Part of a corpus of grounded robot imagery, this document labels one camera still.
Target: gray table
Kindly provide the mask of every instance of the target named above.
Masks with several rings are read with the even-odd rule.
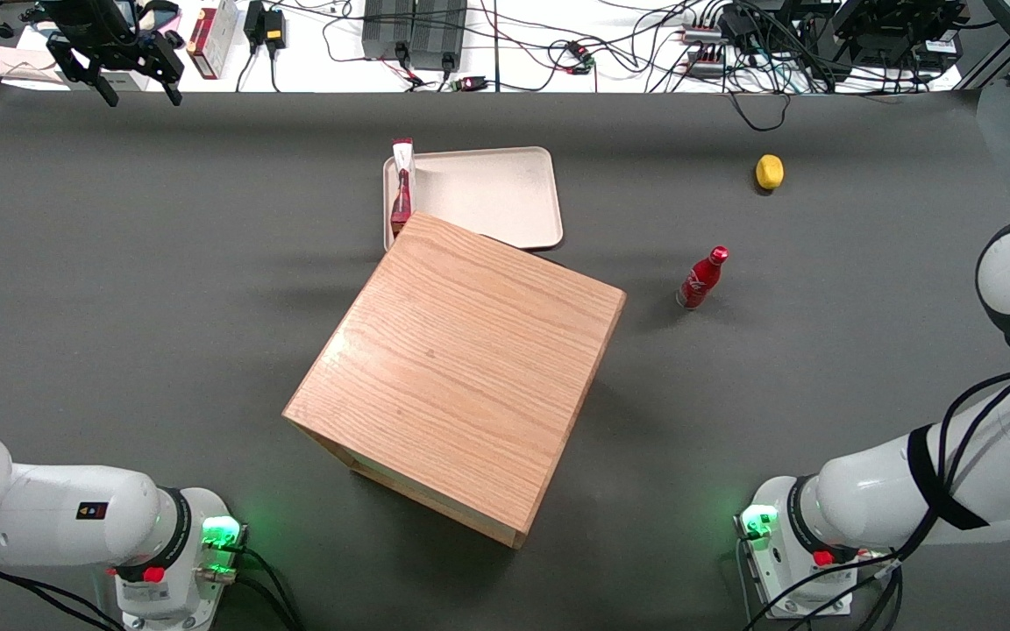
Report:
[[[742,104],[766,124],[782,102]],[[1010,367],[972,283],[1010,221],[974,107],[796,97],[785,127],[754,133],[718,96],[110,110],[0,89],[0,439],[17,461],[219,492],[312,628],[739,628],[730,515],[763,480],[937,420]],[[567,238],[545,255],[628,292],[520,551],[350,475],[280,418],[380,259],[397,135],[548,148]],[[786,164],[773,196],[750,177],[767,151]],[[724,279],[685,315],[677,285],[716,243]],[[923,548],[906,574],[901,630],[1010,628],[1010,543]],[[91,590],[81,569],[33,575]],[[276,628],[240,588],[217,620]],[[4,628],[84,626],[0,584]]]

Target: beige tray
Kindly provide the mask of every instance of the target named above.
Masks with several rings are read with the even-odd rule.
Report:
[[[396,166],[384,164],[384,248],[392,247]],[[552,155],[543,147],[415,154],[414,212],[462,226],[521,249],[556,247],[564,239]]]

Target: wood grain surface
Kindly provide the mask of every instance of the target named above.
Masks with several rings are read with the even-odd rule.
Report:
[[[527,534],[624,303],[416,215],[283,414]]]

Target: red bottle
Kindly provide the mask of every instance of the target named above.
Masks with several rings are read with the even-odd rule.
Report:
[[[693,271],[688,273],[685,283],[677,291],[677,302],[689,311],[699,307],[707,298],[708,292],[719,282],[719,272],[724,260],[727,260],[727,248],[716,246],[712,254],[694,265]]]
[[[409,184],[408,170],[400,169],[400,192],[392,202],[392,236],[398,235],[404,223],[412,218],[412,187]]]

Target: black box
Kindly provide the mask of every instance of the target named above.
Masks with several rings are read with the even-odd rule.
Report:
[[[466,0],[418,0],[412,27],[412,68],[458,72]]]
[[[412,43],[414,0],[365,0],[362,49],[370,60],[400,61]]]

